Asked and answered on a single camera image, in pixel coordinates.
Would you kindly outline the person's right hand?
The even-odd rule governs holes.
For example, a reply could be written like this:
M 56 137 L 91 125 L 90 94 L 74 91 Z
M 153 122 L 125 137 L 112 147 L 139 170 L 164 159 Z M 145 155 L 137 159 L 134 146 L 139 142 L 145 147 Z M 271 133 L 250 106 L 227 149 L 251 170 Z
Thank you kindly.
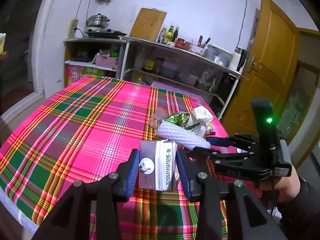
M 274 180 L 265 180 L 259 183 L 258 189 L 261 191 L 279 192 L 278 202 L 288 202 L 293 200 L 300 192 L 300 180 L 293 165 L 291 176 L 276 177 Z

